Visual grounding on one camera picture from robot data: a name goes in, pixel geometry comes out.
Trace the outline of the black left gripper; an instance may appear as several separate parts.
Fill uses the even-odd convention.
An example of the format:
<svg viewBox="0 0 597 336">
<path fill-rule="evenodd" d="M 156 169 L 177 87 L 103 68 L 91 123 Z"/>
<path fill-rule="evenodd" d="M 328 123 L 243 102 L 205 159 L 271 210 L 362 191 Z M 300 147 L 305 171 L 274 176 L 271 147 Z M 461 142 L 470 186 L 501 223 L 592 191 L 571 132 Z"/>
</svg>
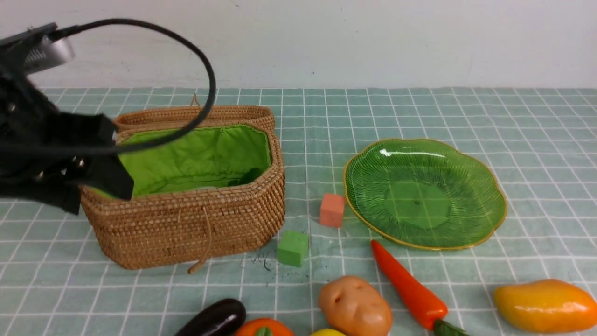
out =
<svg viewBox="0 0 597 336">
<path fill-rule="evenodd" d="M 131 200 L 134 180 L 117 154 L 84 157 L 56 147 L 116 144 L 118 128 L 104 114 L 60 111 L 19 71 L 1 71 L 3 199 L 30 200 L 77 215 L 79 184 Z"/>
</svg>

